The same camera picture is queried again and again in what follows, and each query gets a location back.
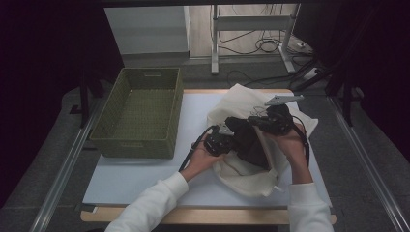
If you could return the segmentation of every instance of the dark background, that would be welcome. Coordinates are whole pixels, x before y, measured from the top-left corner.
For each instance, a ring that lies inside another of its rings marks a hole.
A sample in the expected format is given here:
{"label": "dark background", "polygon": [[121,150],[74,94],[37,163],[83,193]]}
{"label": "dark background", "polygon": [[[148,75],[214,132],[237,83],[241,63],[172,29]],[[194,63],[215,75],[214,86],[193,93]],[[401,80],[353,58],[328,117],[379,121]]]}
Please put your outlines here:
{"label": "dark background", "polygon": [[[363,110],[410,160],[406,139],[410,131],[410,4],[387,0],[375,3],[376,14],[349,58],[353,64],[352,85],[364,93]],[[368,5],[355,1],[303,4],[293,33],[313,47],[324,66],[331,67],[352,42],[367,9]],[[344,78],[343,72],[333,78]]]}
{"label": "dark background", "polygon": [[103,8],[3,1],[0,11],[3,206],[53,127],[63,95],[82,76],[112,82],[124,65]]}

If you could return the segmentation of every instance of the white wall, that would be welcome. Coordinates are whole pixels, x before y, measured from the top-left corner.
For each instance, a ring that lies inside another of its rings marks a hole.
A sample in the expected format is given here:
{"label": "white wall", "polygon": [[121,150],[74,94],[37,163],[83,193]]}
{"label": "white wall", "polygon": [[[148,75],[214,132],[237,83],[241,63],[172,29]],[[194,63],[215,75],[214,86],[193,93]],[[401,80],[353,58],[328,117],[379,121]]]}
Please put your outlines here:
{"label": "white wall", "polygon": [[189,51],[188,7],[106,8],[121,54]]}

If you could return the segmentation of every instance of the metal rail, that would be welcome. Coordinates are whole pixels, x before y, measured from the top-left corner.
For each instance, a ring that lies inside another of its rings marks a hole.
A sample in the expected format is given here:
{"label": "metal rail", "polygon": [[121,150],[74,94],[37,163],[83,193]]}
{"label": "metal rail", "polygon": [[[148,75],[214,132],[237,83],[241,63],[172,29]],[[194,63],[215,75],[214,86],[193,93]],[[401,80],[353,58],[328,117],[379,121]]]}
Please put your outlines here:
{"label": "metal rail", "polygon": [[58,201],[63,194],[64,188],[72,174],[76,160],[81,152],[82,146],[87,139],[87,135],[92,128],[94,121],[97,118],[98,109],[102,105],[101,99],[97,99],[97,102],[92,105],[91,116],[86,125],[80,129],[78,135],[73,143],[72,148],[69,151],[66,159],[64,160],[57,177],[54,180],[48,194],[44,200],[42,207],[40,208],[33,225],[30,228],[31,232],[45,231],[51,220],[54,210],[57,207]]}
{"label": "metal rail", "polygon": [[355,153],[359,158],[362,168],[367,174],[368,179],[370,180],[377,196],[379,197],[389,218],[395,226],[395,230],[400,232],[409,232],[410,227],[409,223],[407,222],[407,219],[405,218],[405,215],[403,214],[397,202],[395,201],[395,197],[389,191],[389,188],[386,186],[385,182],[381,178],[379,172],[377,171],[377,168],[371,161],[368,153],[366,152],[366,149],[361,143],[358,135],[355,133],[354,128],[349,127],[348,124],[345,122],[341,113],[341,106],[339,105],[337,98],[331,97],[328,98],[328,100],[335,111],[337,119],[344,133],[346,134],[347,139],[349,140],[352,148],[355,150]]}

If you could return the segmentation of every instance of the cream fabric bag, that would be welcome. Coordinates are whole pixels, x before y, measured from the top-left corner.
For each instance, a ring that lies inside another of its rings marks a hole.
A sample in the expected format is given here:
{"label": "cream fabric bag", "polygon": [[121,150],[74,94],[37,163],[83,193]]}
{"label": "cream fabric bag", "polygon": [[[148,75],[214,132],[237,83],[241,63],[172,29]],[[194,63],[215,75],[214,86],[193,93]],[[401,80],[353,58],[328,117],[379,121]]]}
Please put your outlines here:
{"label": "cream fabric bag", "polygon": [[[258,90],[242,85],[233,86],[208,113],[208,126],[223,123],[227,117],[246,119],[267,108],[264,105],[270,98]],[[289,107],[290,114],[302,120],[307,130],[307,138],[316,128],[318,120],[311,119],[301,111]],[[236,156],[231,151],[223,161],[214,164],[214,171],[220,180],[236,192],[250,197],[269,196],[278,185],[281,174],[289,165],[286,156],[275,141],[265,137],[263,131],[254,127],[267,156],[270,170],[267,171]]]}

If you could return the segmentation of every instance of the metal frame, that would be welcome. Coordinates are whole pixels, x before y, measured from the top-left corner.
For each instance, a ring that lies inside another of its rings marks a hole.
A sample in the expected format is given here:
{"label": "metal frame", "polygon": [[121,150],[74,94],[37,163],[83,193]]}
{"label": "metal frame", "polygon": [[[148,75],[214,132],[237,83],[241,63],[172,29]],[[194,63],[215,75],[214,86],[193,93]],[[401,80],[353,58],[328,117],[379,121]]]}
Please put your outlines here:
{"label": "metal frame", "polygon": [[337,97],[329,97],[328,100],[331,107],[334,109],[334,113],[337,116],[337,120],[343,129],[346,138],[349,140],[350,145],[354,149],[363,170],[367,174],[374,191],[379,197],[380,202],[392,221],[392,224],[395,226],[395,230],[400,232],[410,231],[409,223],[395,200],[395,196],[390,192],[383,178],[377,171],[377,168],[373,164],[370,155],[364,148],[359,136],[355,133],[354,128],[350,127],[343,119],[342,109],[338,103]]}
{"label": "metal frame", "polygon": [[283,43],[278,45],[278,50],[288,73],[294,73],[292,60],[289,58],[287,47],[295,25],[300,4],[296,4],[291,15],[272,16],[218,16],[218,5],[214,5],[213,16],[213,41],[211,55],[212,74],[219,72],[218,40],[219,31],[252,31],[252,30],[285,30]]}
{"label": "metal frame", "polygon": [[85,140],[87,139],[88,133],[92,128],[94,121],[97,119],[97,112],[99,112],[102,107],[103,100],[97,99],[97,102],[92,106],[91,117],[88,119],[85,127],[80,129],[78,135],[73,143],[72,148],[67,154],[66,159],[64,160],[60,171],[57,174],[57,177],[54,180],[50,190],[48,191],[47,196],[45,197],[44,203],[40,208],[37,216],[33,222],[33,225],[30,228],[30,232],[33,231],[45,231],[48,227],[48,224],[51,220],[51,217],[54,214],[55,208],[57,207],[58,201],[60,200],[61,195],[63,194],[64,188],[66,187],[67,182],[70,179],[75,162],[78,158],[79,153],[82,150]]}

